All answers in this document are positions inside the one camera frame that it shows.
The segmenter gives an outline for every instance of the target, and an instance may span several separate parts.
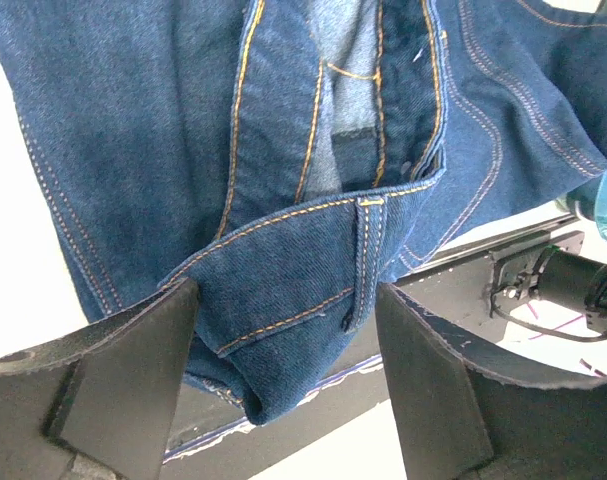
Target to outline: wire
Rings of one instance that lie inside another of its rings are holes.
[[[490,297],[490,312],[496,313],[499,317],[501,317],[504,320],[507,320],[508,322],[516,323],[517,325],[520,325],[521,327],[532,330],[533,332],[542,333],[544,335],[549,335],[551,337],[562,338],[563,340],[570,340],[572,342],[594,343],[594,342],[602,342],[604,340],[607,340],[607,331],[603,332],[601,335],[599,335],[597,337],[582,337],[579,335],[571,335],[569,333],[557,332],[556,330],[552,330],[551,328],[540,327],[533,323],[526,322],[524,320],[520,320],[516,317],[513,317],[512,315],[510,315],[508,313],[505,313],[503,310],[501,310],[501,308],[498,305],[496,305],[496,294],[497,293],[498,292],[493,293]]]

